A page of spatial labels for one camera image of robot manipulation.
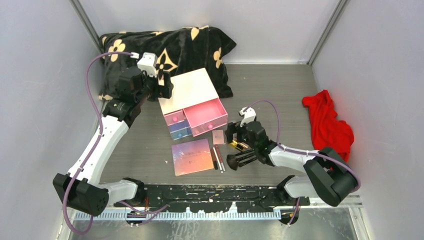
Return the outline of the white pink drawer organizer box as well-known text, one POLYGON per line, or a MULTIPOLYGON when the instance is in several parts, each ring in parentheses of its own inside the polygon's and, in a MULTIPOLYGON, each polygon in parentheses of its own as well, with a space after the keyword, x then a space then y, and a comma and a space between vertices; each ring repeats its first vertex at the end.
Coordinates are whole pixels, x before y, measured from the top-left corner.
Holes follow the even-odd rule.
POLYGON ((170 79, 173 84, 172 97, 159 98, 158 102, 171 138, 178 140, 193 136, 183 109, 217 99, 219 96, 205 68, 179 74, 170 79))

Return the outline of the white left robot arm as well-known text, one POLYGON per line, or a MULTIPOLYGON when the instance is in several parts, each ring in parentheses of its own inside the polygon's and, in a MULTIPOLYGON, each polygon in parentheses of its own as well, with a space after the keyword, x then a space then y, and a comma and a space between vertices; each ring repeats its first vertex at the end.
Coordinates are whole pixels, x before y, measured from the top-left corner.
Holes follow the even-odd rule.
POLYGON ((162 77, 160 80, 138 67, 120 73, 119 97, 106 104, 90 143, 67 174, 58 173, 53 179, 63 210, 70 207, 96 217, 109 205, 138 207, 145 202, 147 193, 142 181, 125 177, 101 183, 100 177, 118 142, 141 113, 142 104, 149 98, 171 98, 174 86, 170 73, 165 71, 162 77))

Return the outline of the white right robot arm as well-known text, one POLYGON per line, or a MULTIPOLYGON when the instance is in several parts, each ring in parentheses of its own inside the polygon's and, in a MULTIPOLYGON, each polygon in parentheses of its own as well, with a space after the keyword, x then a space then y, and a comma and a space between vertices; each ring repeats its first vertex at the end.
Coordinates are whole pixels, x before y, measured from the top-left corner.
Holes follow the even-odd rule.
POLYGON ((287 147, 269 139, 259 121, 230 122, 224 133, 228 141, 236 139, 248 145, 260 163, 304 173, 288 176, 277 185, 277 198, 283 205, 291 205, 297 198, 320 198, 337 207, 361 186, 353 170, 330 147, 312 151, 287 147))

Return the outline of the black fan makeup brush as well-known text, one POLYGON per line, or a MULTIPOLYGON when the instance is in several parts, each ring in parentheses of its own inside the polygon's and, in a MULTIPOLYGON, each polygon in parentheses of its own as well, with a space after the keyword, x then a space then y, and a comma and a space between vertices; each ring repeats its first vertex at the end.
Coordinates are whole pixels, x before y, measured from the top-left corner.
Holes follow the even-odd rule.
POLYGON ((238 163, 246 158, 257 157, 255 151, 252 149, 245 150, 236 154, 228 154, 226 156, 226 162, 230 169, 236 171, 238 167, 238 163))

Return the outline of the black long makeup brush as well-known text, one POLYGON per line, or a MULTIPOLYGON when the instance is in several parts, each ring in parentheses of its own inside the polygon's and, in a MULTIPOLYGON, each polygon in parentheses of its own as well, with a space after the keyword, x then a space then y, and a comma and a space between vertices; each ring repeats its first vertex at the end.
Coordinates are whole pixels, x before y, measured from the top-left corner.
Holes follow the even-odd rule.
POLYGON ((249 157, 249 158, 246 158, 246 159, 243 159, 243 160, 241 160, 239 163, 238 163, 238 167, 243 167, 243 166, 245 166, 245 165, 247 165, 247 164, 250 164, 250 163, 252 163, 252 162, 254 162, 254 161, 256 161, 258 158, 256 157, 256 156, 252 156, 252 157, 249 157))

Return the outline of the small pink card packet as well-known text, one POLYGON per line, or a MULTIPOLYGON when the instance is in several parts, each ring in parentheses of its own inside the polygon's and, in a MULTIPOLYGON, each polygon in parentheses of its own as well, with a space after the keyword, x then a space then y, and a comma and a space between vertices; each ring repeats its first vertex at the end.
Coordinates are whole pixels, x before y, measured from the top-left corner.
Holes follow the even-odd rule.
POLYGON ((225 135, 223 130, 213 130, 212 131, 212 141, 214 145, 224 145, 225 144, 225 135))

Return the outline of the silver lip pencil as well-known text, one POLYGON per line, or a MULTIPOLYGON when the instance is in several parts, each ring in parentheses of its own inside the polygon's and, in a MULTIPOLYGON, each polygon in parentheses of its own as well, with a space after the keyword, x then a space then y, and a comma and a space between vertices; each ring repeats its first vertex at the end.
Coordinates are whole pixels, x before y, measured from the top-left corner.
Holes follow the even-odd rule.
POLYGON ((215 146, 214 146, 214 147, 212 147, 212 149, 213 149, 213 152, 214 152, 214 155, 215 155, 215 159, 216 159, 217 166, 218 166, 218 168, 219 168, 219 170, 220 170, 221 174, 223 174, 223 173, 224 173, 224 171, 223 171, 222 166, 221 166, 221 163, 220 163, 220 161, 219 161, 218 152, 217 152, 217 150, 216 150, 215 146))

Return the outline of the black mascara tube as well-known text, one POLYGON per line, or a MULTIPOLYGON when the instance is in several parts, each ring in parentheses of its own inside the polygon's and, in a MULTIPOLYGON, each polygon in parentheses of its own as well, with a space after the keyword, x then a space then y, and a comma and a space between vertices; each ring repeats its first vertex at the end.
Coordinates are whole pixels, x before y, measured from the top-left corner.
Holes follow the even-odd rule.
POLYGON ((210 153, 211 153, 211 157, 212 157, 213 167, 214 167, 215 170, 218 170, 219 166, 218 166, 218 161, 217 161, 216 152, 215 152, 214 147, 211 148, 210 153))

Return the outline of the black floral plush blanket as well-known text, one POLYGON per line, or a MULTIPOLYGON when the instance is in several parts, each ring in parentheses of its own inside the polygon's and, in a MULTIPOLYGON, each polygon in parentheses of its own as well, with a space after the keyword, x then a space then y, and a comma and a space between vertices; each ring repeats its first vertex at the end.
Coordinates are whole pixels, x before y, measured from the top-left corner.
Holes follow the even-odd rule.
POLYGON ((137 64, 137 60, 125 52, 155 54, 155 71, 160 80, 165 72, 173 77, 204 68, 219 98, 234 95, 228 86, 229 77, 222 58, 237 44, 217 27, 205 25, 171 31, 106 33, 99 38, 99 43, 102 52, 108 53, 101 59, 105 67, 104 84, 98 95, 101 100, 117 97, 120 72, 137 64))

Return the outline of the holographic eyeshadow palette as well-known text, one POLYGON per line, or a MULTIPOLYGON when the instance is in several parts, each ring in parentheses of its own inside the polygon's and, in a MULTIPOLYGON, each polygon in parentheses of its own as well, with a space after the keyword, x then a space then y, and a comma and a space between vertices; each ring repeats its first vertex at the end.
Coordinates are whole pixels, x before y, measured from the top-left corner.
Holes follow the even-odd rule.
POLYGON ((206 138, 172 145, 171 151, 175 176, 215 168, 210 145, 206 138))

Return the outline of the red cloth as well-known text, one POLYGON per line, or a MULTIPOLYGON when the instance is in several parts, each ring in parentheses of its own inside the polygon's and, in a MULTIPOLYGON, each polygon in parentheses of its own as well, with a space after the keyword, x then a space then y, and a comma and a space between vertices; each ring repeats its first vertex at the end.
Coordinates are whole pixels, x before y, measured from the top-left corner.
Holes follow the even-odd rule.
POLYGON ((355 137, 351 126, 337 119, 338 113, 330 93, 324 89, 316 95, 303 97, 301 103, 308 109, 314 148, 333 148, 347 163, 355 137))

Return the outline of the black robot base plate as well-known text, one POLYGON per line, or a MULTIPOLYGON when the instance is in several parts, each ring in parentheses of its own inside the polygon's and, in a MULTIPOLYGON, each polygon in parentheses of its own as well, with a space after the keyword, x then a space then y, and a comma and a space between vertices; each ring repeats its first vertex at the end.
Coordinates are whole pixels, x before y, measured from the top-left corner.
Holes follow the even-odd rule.
POLYGON ((170 213, 226 213, 235 205, 238 213, 266 213, 277 207, 292 209, 296 200, 276 186, 267 185, 193 185, 146 184, 144 195, 133 207, 150 211, 168 205, 170 213))

